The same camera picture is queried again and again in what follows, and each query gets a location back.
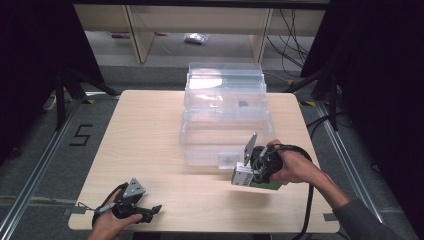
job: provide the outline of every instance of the black cable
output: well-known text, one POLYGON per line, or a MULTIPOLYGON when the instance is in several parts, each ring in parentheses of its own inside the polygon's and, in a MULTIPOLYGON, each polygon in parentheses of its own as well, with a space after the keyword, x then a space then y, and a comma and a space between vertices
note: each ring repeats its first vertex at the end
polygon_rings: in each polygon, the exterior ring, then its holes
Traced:
POLYGON ((336 122, 337 122, 338 124, 342 125, 343 127, 347 127, 347 128, 355 128, 354 126, 352 126, 352 124, 347 125, 347 124, 342 123, 342 122, 340 122, 340 121, 336 121, 336 122))
POLYGON ((299 49, 296 49, 296 48, 294 48, 294 47, 292 47, 292 46, 290 46, 289 45, 289 43, 288 42, 286 42, 286 40, 284 40, 280 35, 278 35, 278 37, 280 38, 280 40, 285 44, 285 45, 287 45, 287 47, 288 48, 290 48, 291 50, 293 50, 293 51, 300 51, 302 54, 309 54, 308 52, 303 52, 302 50, 299 50, 299 49))
POLYGON ((83 207, 83 208, 85 208, 86 210, 90 210, 90 211, 95 211, 96 209, 93 209, 93 208, 91 208, 91 207, 89 207, 89 206, 87 206, 87 205, 85 205, 84 203, 82 203, 82 202, 78 202, 77 203, 77 206, 78 207, 83 207))
POLYGON ((287 80, 287 79, 284 79, 284 78, 282 78, 282 77, 280 77, 280 76, 278 76, 277 74, 273 74, 273 73, 269 73, 269 72, 263 72, 265 75, 270 75, 270 76, 274 76, 274 77, 276 77, 276 78, 278 78, 279 80, 281 80, 281 81, 285 81, 285 82, 288 82, 289 80, 287 80))
POLYGON ((314 125, 314 124, 315 124, 315 123, 317 123, 318 121, 320 121, 320 120, 322 120, 322 119, 327 119, 327 118, 328 118, 328 116, 320 117, 320 118, 316 119, 315 121, 313 121, 313 122, 311 122, 311 123, 306 124, 306 128, 309 128, 310 126, 314 125))
MULTIPOLYGON (((113 191, 107 196, 107 198, 103 201, 102 205, 100 205, 96 210, 104 207, 106 203, 109 201, 109 199, 112 197, 113 194, 115 194, 116 191, 119 189, 125 189, 128 186, 128 183, 123 183, 119 186, 117 186, 113 191)), ((91 225, 94 226, 94 223, 96 222, 97 218, 100 216, 100 213, 97 213, 96 210, 94 210, 93 220, 91 221, 91 225)))
POLYGON ((301 52, 302 54, 305 52, 306 54, 309 54, 309 52, 305 49, 305 48, 303 48, 300 44, 299 44, 299 42, 297 41, 297 36, 296 36, 296 27, 295 27, 295 18, 296 18, 296 14, 295 14, 296 12, 295 12, 295 10, 293 9, 292 10, 292 26, 290 27, 289 26, 289 24, 288 24, 288 22, 287 22, 287 20, 286 20, 286 18, 284 17, 284 14, 283 14, 283 12, 282 12, 282 10, 280 9, 280 15, 281 15, 281 17, 283 18, 283 20, 284 20, 284 23, 286 24, 286 27, 287 27, 287 29, 289 30, 289 38, 287 39, 287 44, 288 44, 288 42, 289 42, 289 40, 290 40, 290 36, 291 37, 293 37, 293 41, 296 43, 296 46, 297 46, 297 51, 298 52, 301 52))
POLYGON ((312 238, 312 233, 308 234, 308 236, 306 236, 305 240, 320 240, 319 238, 312 238))
POLYGON ((280 54, 280 55, 282 55, 283 57, 287 58, 288 60, 290 60, 291 62, 293 62, 294 64, 296 64, 298 67, 300 67, 300 68, 302 68, 302 67, 303 67, 303 65, 302 65, 302 64, 300 64, 299 62, 297 62, 294 58, 290 57, 290 56, 289 56, 289 55, 287 55, 285 52, 281 51, 278 47, 276 47, 276 46, 274 45, 274 43, 271 41, 271 39, 269 39, 269 36, 267 36, 266 38, 268 39, 269 43, 271 44, 271 46, 274 48, 274 50, 275 50, 278 54, 280 54))
POLYGON ((322 118, 322 119, 320 119, 317 122, 317 124, 315 125, 315 127, 312 129, 312 132, 311 132, 311 135, 310 135, 310 138, 311 139, 314 137, 314 133, 317 130, 318 126, 321 125, 321 123, 325 122, 325 120, 327 120, 328 118, 329 118, 328 116, 325 116, 325 118, 322 118))
MULTIPOLYGON (((285 145, 285 144, 274 144, 275 146, 279 146, 278 148, 274 148, 272 151, 267 152, 266 155, 264 155, 262 158, 267 158, 268 156, 270 156, 271 154, 280 151, 280 150, 290 150, 290 151, 296 151, 299 152, 300 154, 302 154, 306 159, 308 159, 309 161, 312 162, 312 158, 311 156, 308 154, 308 152, 306 152, 303 148, 298 147, 298 146, 294 146, 294 145, 285 145)), ((303 235, 305 235, 306 230, 308 229, 308 225, 309 225, 309 218, 311 216, 311 208, 312 208, 312 199, 314 196, 314 186, 312 184, 309 184, 309 189, 308 189, 308 200, 306 201, 306 210, 305 210, 305 219, 303 221, 303 227, 302 230, 300 231, 300 233, 298 235, 296 235, 293 240, 298 240, 301 237, 303 237, 303 235)))

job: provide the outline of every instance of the stacked plastic bin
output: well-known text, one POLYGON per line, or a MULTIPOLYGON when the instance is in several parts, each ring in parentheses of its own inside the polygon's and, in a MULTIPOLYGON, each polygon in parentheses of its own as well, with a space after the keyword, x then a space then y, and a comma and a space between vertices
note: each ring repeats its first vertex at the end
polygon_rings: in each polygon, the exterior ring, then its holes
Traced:
POLYGON ((187 74, 180 147, 191 166, 233 169, 252 135, 275 139, 259 64, 191 63, 187 74))

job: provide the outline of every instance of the hand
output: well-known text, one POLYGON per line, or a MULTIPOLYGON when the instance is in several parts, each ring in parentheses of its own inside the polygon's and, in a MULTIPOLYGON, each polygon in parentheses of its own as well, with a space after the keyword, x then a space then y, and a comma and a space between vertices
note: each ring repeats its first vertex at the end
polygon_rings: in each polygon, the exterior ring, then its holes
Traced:
MULTIPOLYGON (((267 147, 276 145, 279 147, 281 142, 275 139, 267 144, 267 147)), ((271 175, 270 181, 283 181, 284 185, 289 182, 300 183, 307 182, 313 183, 315 178, 323 172, 315 166, 311 161, 306 159, 305 156, 295 151, 278 151, 281 159, 283 159, 283 168, 271 175)))
MULTIPOLYGON (((116 191, 107 204, 112 203, 122 190, 116 191)), ((93 230, 88 237, 89 240, 115 240, 119 239, 119 233, 128 225, 139 222, 143 216, 141 214, 131 215, 124 219, 118 219, 113 215, 112 210, 107 210, 101 214, 94 223, 93 230)))
MULTIPOLYGON (((269 142, 268 147, 281 144, 277 139, 269 142)), ((312 184, 327 200, 333 209, 339 209, 348 202, 350 198, 333 182, 333 180, 306 159, 302 154, 295 151, 278 151, 283 160, 283 168, 272 174, 271 181, 283 181, 287 185, 289 182, 307 182, 312 184)))

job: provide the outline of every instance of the human arm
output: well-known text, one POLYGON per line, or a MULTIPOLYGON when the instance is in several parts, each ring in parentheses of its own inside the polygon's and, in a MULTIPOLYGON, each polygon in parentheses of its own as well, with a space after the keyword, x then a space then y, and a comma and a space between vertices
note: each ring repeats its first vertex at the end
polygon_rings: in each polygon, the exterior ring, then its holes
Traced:
MULTIPOLYGON (((279 140, 268 147, 281 145, 279 140)), ((382 224, 359 199, 351 200, 328 176, 302 154, 294 151, 278 151, 283 168, 271 175, 271 181, 284 184, 306 182, 313 185, 329 203, 340 224, 352 239, 402 239, 382 224)))
MULTIPOLYGON (((116 191, 109 199, 107 204, 112 203, 122 190, 116 191)), ((94 223, 91 230, 89 240, 114 240, 119 239, 119 233, 128 225, 139 222, 143 216, 141 214, 134 214, 128 218, 118 219, 113 215, 112 210, 107 210, 102 213, 94 223)))
MULTIPOLYGON (((281 142, 276 139, 268 143, 268 146, 280 144, 281 142)), ((350 202, 350 198, 333 180, 302 154, 294 151, 278 151, 278 154, 283 159, 283 168, 271 175, 271 181, 283 181, 284 184, 310 183, 322 194, 332 209, 338 209, 350 202)))

